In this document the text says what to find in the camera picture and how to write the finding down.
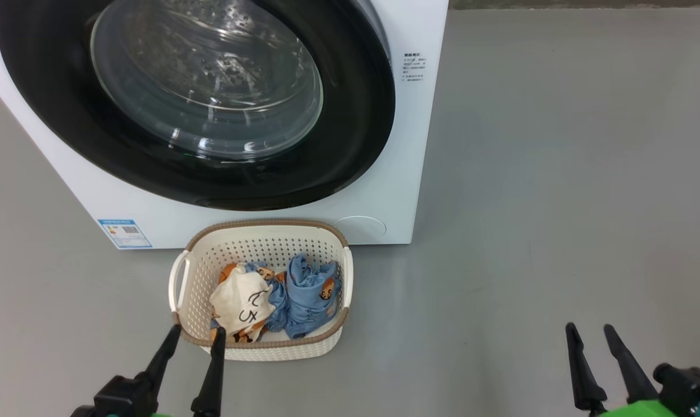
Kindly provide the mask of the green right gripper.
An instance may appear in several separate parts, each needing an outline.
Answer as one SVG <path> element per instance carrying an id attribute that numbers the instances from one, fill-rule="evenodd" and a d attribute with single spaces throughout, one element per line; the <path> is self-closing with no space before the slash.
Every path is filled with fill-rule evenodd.
<path id="1" fill-rule="evenodd" d="M 575 324 L 566 325 L 568 359 L 576 409 L 589 412 L 589 416 L 602 417 L 675 417 L 676 415 L 658 401 L 658 392 L 644 373 L 638 361 L 611 324 L 603 327 L 608 348 L 617 360 L 626 386 L 625 405 L 606 410 L 607 394 L 597 385 L 595 377 L 584 356 L 584 343 Z"/>

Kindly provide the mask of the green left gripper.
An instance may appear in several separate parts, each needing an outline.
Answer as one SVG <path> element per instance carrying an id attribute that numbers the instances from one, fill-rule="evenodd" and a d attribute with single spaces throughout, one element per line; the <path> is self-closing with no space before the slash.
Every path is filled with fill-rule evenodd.
<path id="1" fill-rule="evenodd" d="M 146 369 L 143 372 L 139 372 L 135 377 L 135 380 L 148 383 L 150 400 L 157 400 L 158 398 L 168 362 L 176 352 L 180 334 L 181 325 L 173 325 Z M 227 335 L 225 330 L 222 327 L 218 327 L 210 349 L 209 369 L 205 374 L 199 395 L 191 404 L 193 416 L 220 416 L 222 413 L 226 341 Z M 173 417 L 173 415 L 153 414 L 151 417 Z"/>

